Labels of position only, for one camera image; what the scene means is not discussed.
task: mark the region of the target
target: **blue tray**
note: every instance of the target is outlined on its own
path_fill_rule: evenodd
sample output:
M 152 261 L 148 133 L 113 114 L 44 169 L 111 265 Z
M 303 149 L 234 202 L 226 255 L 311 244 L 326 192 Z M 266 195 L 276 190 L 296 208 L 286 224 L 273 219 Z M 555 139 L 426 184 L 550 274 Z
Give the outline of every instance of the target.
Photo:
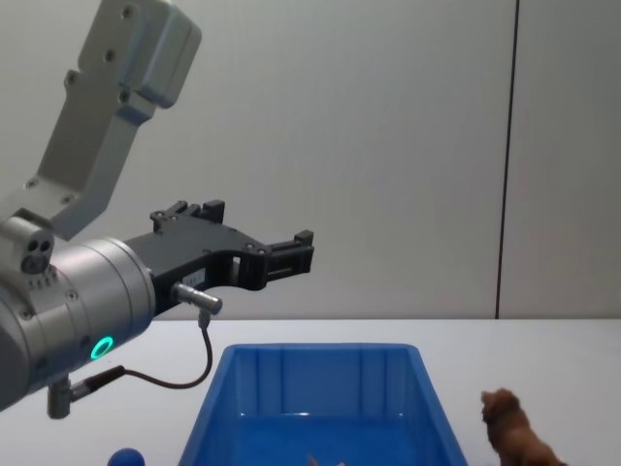
M 418 350 L 239 345 L 180 466 L 466 466 Z

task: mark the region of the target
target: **robotic arm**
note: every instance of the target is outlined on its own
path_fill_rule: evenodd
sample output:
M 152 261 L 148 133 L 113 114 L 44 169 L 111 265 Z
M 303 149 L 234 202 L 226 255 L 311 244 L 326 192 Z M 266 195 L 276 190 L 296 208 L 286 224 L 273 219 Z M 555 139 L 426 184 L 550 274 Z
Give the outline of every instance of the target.
M 102 0 L 34 178 L 0 202 L 0 411 L 45 386 L 69 414 L 68 375 L 205 290 L 311 269 L 312 233 L 266 245 L 223 225 L 224 203 L 152 213 L 153 230 L 55 250 L 107 208 L 139 126 L 179 98 L 201 32 L 167 0 Z

